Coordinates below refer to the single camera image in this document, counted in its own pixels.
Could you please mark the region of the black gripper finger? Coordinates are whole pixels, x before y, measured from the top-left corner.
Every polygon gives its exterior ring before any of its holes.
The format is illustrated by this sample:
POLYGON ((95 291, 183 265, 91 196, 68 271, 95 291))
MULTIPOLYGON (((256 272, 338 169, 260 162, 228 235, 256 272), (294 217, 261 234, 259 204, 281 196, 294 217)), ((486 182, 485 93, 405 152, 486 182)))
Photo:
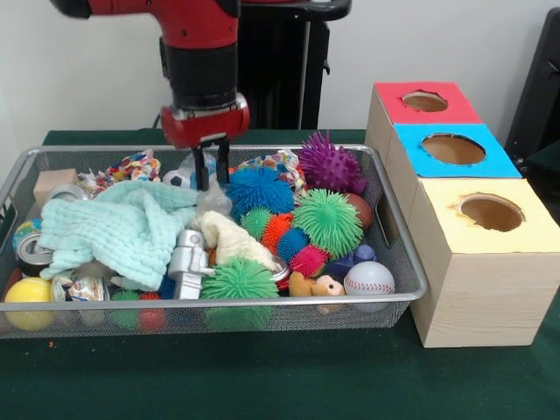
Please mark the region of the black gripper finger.
POLYGON ((223 137, 218 141, 218 146, 219 149, 216 159, 216 177, 219 184, 227 184, 229 182, 229 140, 226 137, 223 137))
POLYGON ((192 148, 192 155, 194 159, 197 190, 206 191, 209 187, 209 175, 205 164, 203 148, 192 148))

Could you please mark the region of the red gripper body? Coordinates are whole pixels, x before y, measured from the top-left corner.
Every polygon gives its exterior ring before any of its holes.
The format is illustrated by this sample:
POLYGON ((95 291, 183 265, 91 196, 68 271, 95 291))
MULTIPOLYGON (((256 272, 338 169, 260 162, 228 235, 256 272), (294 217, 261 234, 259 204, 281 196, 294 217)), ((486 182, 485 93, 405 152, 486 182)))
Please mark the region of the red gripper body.
POLYGON ((249 128, 249 105, 237 93, 232 104, 212 110, 183 110, 173 106, 160 110, 161 126, 169 144, 176 149, 197 148, 204 142, 231 140, 249 128))

